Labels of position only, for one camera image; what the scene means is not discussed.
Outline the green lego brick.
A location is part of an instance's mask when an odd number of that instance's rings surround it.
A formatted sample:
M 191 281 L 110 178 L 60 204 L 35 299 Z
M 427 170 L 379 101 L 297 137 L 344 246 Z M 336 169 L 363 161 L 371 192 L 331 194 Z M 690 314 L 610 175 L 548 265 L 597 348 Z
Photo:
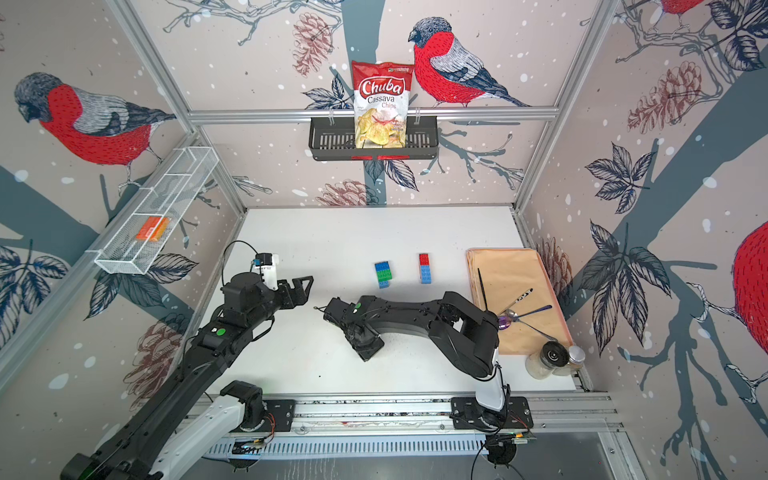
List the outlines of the green lego brick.
M 389 282 L 393 278 L 392 272 L 389 268 L 377 269 L 376 274 L 377 274 L 377 281 L 379 283 Z

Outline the light blue long lego brick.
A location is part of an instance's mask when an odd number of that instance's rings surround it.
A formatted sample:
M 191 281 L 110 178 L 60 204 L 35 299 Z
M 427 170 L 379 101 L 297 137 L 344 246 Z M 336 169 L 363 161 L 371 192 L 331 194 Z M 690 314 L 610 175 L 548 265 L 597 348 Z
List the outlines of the light blue long lego brick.
M 420 273 L 420 283 L 421 284 L 431 284 L 432 283 L 432 274 L 431 274 L 431 268 L 427 264 L 422 264 L 419 266 L 419 273 Z

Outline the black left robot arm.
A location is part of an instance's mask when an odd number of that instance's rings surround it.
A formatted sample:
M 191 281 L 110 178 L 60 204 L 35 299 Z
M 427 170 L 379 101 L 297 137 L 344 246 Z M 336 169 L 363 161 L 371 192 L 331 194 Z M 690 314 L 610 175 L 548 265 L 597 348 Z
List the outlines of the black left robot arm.
M 60 477 L 160 479 L 155 468 L 161 453 L 198 399 L 254 341 L 257 326 L 279 310 L 307 303 L 313 282 L 312 276 L 279 280 L 272 289 L 256 272 L 232 277 L 221 288 L 223 304 L 193 337 L 177 372 L 93 454 L 73 456 Z

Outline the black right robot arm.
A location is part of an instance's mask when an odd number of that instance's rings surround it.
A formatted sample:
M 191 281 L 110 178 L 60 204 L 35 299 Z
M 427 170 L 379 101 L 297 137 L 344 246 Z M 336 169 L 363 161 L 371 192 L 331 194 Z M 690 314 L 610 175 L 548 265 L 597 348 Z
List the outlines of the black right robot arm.
M 427 302 L 393 302 L 363 295 L 347 303 L 339 297 L 319 309 L 323 319 L 340 328 L 352 349 L 370 360 L 384 346 L 383 334 L 429 339 L 460 372 L 480 383 L 493 384 L 489 400 L 476 397 L 468 410 L 453 409 L 454 426 L 496 434 L 506 428 L 509 393 L 496 361 L 499 320 L 457 292 Z

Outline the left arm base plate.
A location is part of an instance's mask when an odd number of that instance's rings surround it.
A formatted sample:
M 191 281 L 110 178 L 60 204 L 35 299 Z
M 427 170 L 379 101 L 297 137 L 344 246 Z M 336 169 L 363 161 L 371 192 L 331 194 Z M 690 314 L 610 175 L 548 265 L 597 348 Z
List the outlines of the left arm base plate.
M 297 402 L 293 399 L 267 399 L 263 401 L 263 415 L 256 432 L 287 433 L 292 429 Z

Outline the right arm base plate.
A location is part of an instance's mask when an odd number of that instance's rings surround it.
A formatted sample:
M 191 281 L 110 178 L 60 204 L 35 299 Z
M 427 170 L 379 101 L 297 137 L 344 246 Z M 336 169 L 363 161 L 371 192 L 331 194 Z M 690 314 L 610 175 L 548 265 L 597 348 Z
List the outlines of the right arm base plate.
M 534 422 L 529 401 L 513 396 L 501 410 L 481 406 L 474 397 L 453 397 L 449 418 L 456 430 L 477 430 L 493 433 L 501 430 L 531 430 Z

